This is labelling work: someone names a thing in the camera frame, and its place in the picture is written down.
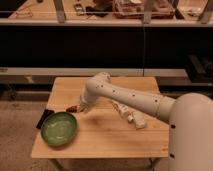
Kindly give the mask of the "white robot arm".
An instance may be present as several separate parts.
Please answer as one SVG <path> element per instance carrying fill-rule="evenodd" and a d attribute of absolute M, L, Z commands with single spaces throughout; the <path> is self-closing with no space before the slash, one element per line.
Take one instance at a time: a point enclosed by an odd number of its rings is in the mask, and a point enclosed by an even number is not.
<path fill-rule="evenodd" d="M 213 171 L 213 100 L 198 93 L 177 99 L 113 85 L 108 73 L 89 78 L 83 110 L 99 97 L 118 101 L 169 125 L 168 171 Z"/>

